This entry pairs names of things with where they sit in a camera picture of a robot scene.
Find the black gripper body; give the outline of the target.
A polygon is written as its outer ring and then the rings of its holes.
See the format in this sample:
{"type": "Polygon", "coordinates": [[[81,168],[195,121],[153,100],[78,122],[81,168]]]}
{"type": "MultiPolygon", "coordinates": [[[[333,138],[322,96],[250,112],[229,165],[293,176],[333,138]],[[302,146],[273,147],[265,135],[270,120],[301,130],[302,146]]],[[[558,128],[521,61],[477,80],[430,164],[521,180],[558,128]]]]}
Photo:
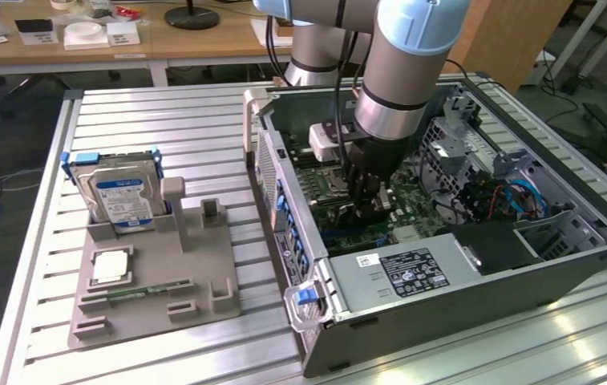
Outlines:
{"type": "Polygon", "coordinates": [[[361,179],[389,183],[406,155],[406,140],[365,138],[350,146],[349,182],[361,179]]]}

